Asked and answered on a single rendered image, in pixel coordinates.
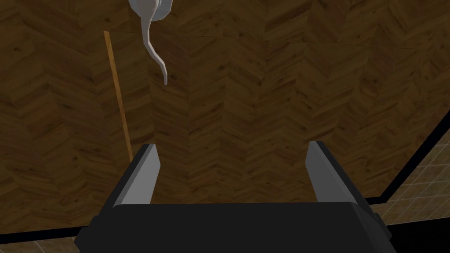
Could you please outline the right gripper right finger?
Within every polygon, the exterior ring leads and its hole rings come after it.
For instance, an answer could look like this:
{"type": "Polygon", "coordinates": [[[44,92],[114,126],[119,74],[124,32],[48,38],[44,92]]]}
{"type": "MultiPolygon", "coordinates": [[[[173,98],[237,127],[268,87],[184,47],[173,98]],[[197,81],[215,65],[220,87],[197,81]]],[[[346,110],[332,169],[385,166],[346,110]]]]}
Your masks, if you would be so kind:
{"type": "Polygon", "coordinates": [[[367,203],[322,141],[309,142],[305,166],[318,202],[367,203]]]}

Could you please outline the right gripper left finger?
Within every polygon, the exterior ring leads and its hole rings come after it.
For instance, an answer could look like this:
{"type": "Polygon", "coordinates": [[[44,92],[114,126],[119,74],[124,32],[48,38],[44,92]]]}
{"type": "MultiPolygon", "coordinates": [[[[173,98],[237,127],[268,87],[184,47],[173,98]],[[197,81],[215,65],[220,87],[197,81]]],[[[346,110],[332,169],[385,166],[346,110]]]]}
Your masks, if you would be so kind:
{"type": "Polygon", "coordinates": [[[116,205],[149,204],[160,169],[155,144],[140,147],[123,176],[105,202],[106,208],[116,205]]]}

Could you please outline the thin wooden stick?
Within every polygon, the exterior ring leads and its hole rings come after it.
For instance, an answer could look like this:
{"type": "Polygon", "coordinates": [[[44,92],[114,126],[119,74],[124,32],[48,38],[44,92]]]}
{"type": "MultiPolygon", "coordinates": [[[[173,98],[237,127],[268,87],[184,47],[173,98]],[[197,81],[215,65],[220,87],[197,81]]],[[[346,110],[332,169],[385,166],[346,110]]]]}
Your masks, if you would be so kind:
{"type": "Polygon", "coordinates": [[[124,106],[123,106],[123,97],[122,97],[122,93],[121,93],[121,89],[120,89],[120,83],[119,83],[119,78],[118,78],[118,74],[117,74],[117,68],[116,68],[116,62],[115,62],[115,58],[114,58],[114,52],[113,52],[110,32],[103,31],[103,35],[104,35],[104,39],[105,39],[105,43],[106,43],[106,49],[108,52],[109,64],[110,64],[110,68],[111,68],[112,79],[113,79],[113,84],[114,84],[116,98],[117,98],[117,104],[119,107],[121,122],[122,122],[122,126],[123,126],[127,154],[128,154],[129,161],[131,162],[133,160],[134,156],[133,156],[133,150],[131,147],[131,141],[130,141],[130,135],[129,135],[128,125],[127,125],[126,114],[125,114],[125,110],[124,110],[124,106]]]}

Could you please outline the grey metal spoon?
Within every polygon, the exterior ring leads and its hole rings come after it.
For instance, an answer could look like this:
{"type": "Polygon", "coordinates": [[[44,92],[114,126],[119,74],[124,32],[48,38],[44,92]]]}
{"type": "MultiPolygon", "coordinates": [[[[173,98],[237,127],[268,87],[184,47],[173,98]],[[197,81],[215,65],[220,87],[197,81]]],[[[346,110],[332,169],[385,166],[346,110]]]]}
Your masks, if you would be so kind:
{"type": "Polygon", "coordinates": [[[150,42],[149,29],[153,21],[163,20],[170,13],[173,0],[128,0],[128,2],[132,11],[140,18],[144,46],[161,68],[164,84],[167,85],[167,69],[150,42]]]}

